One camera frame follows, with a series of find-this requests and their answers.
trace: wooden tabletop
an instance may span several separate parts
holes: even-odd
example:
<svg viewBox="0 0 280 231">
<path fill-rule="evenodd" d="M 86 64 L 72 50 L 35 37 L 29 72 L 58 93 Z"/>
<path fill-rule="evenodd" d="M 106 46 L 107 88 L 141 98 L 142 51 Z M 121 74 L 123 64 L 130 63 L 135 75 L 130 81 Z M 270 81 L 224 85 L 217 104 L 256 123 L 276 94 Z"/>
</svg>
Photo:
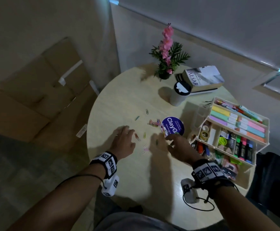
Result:
<svg viewBox="0 0 280 231">
<path fill-rule="evenodd" d="M 184 229 L 204 228 L 222 219 L 218 208 L 202 212 L 183 202 L 180 181 L 192 178 L 192 167 L 174 159 L 167 151 L 168 143 L 160 128 L 147 123 L 150 119 L 156 121 L 168 116 L 178 117 L 188 135 L 193 113 L 203 101 L 212 100 L 215 96 L 233 103 L 237 101 L 224 87 L 220 87 L 216 92 L 190 96 L 180 106 L 172 106 L 169 104 L 169 96 L 176 82 L 175 77 L 171 76 L 168 80 L 153 77 L 156 68 L 154 64 L 134 67 L 121 73 L 103 89 L 88 119 L 88 154 L 92 159 L 106 151 L 115 136 L 113 131 L 129 125 L 135 129 L 141 141 L 133 136 L 132 141 L 136 143 L 134 153 L 118 162 L 120 181 L 112 199 L 122 207 L 134 202 L 141 204 L 146 214 Z M 182 73 L 187 68 L 180 66 L 175 72 Z M 240 191 L 244 195 L 247 192 L 242 188 Z M 199 197 L 207 197 L 207 191 L 198 189 L 198 194 Z M 194 206 L 211 208 L 203 202 Z"/>
</svg>

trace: green marker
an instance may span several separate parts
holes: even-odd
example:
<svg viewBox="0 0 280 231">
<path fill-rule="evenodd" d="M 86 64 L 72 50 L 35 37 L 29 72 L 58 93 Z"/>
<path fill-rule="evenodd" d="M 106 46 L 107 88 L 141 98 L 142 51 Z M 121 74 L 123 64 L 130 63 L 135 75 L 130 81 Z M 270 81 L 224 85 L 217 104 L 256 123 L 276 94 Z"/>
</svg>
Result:
<svg viewBox="0 0 280 231">
<path fill-rule="evenodd" d="M 238 154 L 240 152 L 240 136 L 237 136 L 237 139 L 236 139 L 236 144 L 235 144 L 235 149 L 234 149 L 234 156 L 235 157 L 238 157 Z"/>
</svg>

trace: left hand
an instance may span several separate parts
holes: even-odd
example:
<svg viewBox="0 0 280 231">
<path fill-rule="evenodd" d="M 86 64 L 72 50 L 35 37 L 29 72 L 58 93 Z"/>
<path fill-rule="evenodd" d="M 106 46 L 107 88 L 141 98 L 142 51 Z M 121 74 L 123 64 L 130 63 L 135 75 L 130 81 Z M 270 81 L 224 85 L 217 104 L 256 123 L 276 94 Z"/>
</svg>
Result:
<svg viewBox="0 0 280 231">
<path fill-rule="evenodd" d="M 131 142 L 131 137 L 135 130 L 129 130 L 129 126 L 124 126 L 117 136 L 115 136 L 108 151 L 117 157 L 117 160 L 123 159 L 134 152 L 136 143 Z"/>
</svg>

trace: desk organizer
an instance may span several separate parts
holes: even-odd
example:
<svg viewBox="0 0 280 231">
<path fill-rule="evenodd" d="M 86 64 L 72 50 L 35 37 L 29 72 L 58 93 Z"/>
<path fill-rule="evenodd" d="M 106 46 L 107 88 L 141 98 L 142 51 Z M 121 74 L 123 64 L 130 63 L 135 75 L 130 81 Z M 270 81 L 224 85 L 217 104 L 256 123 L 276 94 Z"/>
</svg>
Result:
<svg viewBox="0 0 280 231">
<path fill-rule="evenodd" d="M 234 182 L 247 189 L 249 187 L 249 183 L 252 181 L 252 178 L 250 178 L 250 171 L 256 164 L 256 154 L 269 145 L 269 119 L 250 111 L 262 120 L 262 123 L 259 123 L 240 112 L 218 105 L 220 103 L 224 103 L 229 106 L 238 106 L 238 104 L 215 97 L 212 100 L 211 105 L 203 105 L 202 107 L 199 107 L 198 111 L 194 115 L 193 124 L 191 125 L 192 132 L 188 136 L 188 140 L 190 144 L 195 141 L 203 143 L 208 146 L 211 152 L 216 150 L 241 162 L 241 164 L 238 165 L 239 171 Z M 204 123 L 209 128 L 208 136 L 201 135 L 201 133 L 203 133 Z M 228 148 L 219 148 L 222 147 L 219 142 L 222 129 L 224 129 L 225 132 L 229 131 L 233 133 L 237 137 L 240 136 L 242 139 L 246 138 L 248 143 L 253 143 L 252 157 L 250 157 L 249 160 L 235 157 L 234 152 Z"/>
</svg>

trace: gray floor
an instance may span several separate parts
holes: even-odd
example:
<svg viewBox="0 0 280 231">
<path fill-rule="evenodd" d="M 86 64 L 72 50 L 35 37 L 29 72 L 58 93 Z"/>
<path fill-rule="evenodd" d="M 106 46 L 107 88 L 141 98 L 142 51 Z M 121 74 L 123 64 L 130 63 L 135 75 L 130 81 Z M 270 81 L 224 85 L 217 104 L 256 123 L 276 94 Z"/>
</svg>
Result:
<svg viewBox="0 0 280 231">
<path fill-rule="evenodd" d="M 7 229 L 62 180 L 88 165 L 85 137 L 69 153 L 63 154 L 0 136 L 0 231 Z M 93 230 L 115 206 L 109 198 L 97 201 L 95 197 L 73 230 Z"/>
</svg>

